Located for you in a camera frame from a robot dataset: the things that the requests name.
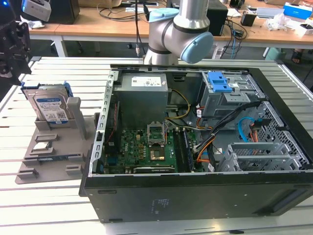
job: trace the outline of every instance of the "gray 3d-printed holder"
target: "gray 3d-printed holder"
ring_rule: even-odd
[[[15,182],[29,184],[81,179],[86,157],[93,144],[95,120],[83,117],[79,97],[69,97],[67,108],[74,119],[69,127],[52,128],[47,121],[35,121],[30,141]],[[37,143],[46,147],[34,150]]]

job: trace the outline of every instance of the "metal table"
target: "metal table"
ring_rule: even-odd
[[[101,107],[111,63],[141,64],[124,58],[52,58],[30,62],[32,75],[20,80],[67,80],[82,112],[92,116]],[[273,61],[204,60],[199,64],[257,67],[313,136],[313,94],[284,66]],[[35,129],[35,112],[20,89],[13,86],[0,103],[0,234],[72,233],[86,235],[312,234],[313,197],[279,217],[155,221],[103,225],[88,198],[78,196],[80,180],[17,185],[21,160]]]

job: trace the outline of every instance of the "motherboard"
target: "motherboard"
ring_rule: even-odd
[[[164,124],[145,130],[124,129],[118,153],[105,154],[104,173],[176,173],[194,170],[191,150],[197,144],[193,130],[164,129]]]

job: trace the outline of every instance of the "connector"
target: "connector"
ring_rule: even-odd
[[[139,55],[140,55],[140,48],[139,48],[138,44],[136,44],[136,54],[137,54],[137,57],[139,57]]]

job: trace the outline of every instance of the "white label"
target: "white label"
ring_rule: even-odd
[[[218,148],[214,154],[222,154],[222,153],[223,153],[222,148]]]
[[[201,118],[202,117],[202,112],[201,112],[201,110],[197,110],[197,117],[199,117],[199,118]]]
[[[228,84],[230,87],[239,87],[237,83],[229,83]]]
[[[40,111],[48,122],[61,124],[68,121],[64,109],[60,108],[62,102],[59,98],[39,98],[36,101]]]
[[[133,77],[132,87],[161,87],[161,77]]]
[[[211,165],[211,163],[208,164],[208,168],[209,168],[209,171],[210,171],[210,172],[214,172],[214,171],[215,171],[215,169],[214,169],[214,167]]]

